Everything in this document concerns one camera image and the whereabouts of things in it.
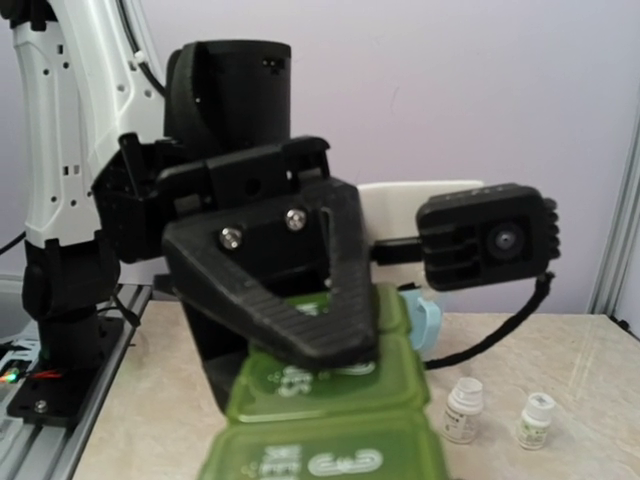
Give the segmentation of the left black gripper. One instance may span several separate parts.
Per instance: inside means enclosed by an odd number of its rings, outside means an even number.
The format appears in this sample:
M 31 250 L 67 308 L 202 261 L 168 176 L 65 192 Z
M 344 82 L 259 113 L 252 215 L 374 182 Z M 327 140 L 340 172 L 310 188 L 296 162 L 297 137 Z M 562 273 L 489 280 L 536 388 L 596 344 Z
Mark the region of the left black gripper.
M 379 333 L 360 194 L 303 136 L 163 170 L 154 218 L 174 286 L 216 293 L 230 327 L 308 370 L 374 361 Z

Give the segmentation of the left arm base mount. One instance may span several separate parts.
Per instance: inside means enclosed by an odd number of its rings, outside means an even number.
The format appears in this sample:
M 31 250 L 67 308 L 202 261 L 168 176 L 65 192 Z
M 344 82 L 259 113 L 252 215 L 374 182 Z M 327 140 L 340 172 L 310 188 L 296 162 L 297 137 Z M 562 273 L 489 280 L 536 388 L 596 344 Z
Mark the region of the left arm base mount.
M 35 364 L 19 376 L 8 416 L 29 425 L 75 428 L 109 370 L 124 321 L 93 315 L 87 320 L 42 324 Z

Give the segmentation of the green weekly pill organizer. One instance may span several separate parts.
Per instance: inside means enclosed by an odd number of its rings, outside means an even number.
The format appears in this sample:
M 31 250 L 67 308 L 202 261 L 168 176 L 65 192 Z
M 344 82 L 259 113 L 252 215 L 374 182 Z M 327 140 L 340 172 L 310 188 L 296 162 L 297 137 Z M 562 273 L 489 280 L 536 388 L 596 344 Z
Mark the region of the green weekly pill organizer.
M 382 283 L 377 301 L 376 361 L 309 371 L 250 347 L 199 478 L 449 478 L 405 294 Z

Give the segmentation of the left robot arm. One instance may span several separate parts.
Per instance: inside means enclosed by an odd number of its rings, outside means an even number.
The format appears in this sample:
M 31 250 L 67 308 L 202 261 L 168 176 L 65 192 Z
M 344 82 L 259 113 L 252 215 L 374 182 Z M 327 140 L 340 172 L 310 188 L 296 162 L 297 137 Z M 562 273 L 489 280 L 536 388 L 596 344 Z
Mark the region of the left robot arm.
M 11 414 L 74 422 L 125 325 L 121 268 L 161 258 L 214 397 L 250 347 L 311 371 L 374 360 L 358 189 L 291 134 L 292 49 L 200 40 L 164 77 L 135 1 L 5 1 L 26 107 L 22 305 L 40 341 Z

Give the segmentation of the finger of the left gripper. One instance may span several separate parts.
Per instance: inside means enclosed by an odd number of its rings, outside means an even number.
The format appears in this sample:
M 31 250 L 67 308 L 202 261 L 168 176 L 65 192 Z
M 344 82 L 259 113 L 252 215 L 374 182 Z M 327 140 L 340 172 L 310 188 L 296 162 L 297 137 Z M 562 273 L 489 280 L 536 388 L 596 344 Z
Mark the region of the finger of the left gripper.
M 181 303 L 215 403 L 225 414 L 248 357 L 248 340 L 230 327 L 236 309 L 216 293 L 192 295 L 178 286 L 173 291 Z

